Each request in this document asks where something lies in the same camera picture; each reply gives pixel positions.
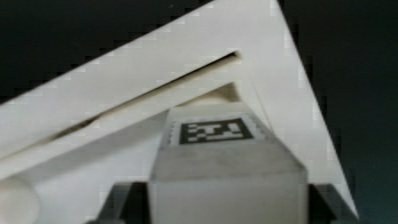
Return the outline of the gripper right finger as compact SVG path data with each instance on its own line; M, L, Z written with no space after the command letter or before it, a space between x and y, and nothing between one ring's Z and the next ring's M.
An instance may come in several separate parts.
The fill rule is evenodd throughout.
M307 224L360 224L330 184L308 185Z

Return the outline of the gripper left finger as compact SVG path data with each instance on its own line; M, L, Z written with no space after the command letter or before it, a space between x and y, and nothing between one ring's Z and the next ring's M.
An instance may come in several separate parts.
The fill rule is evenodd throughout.
M149 224L147 184L117 183L97 217L86 224Z

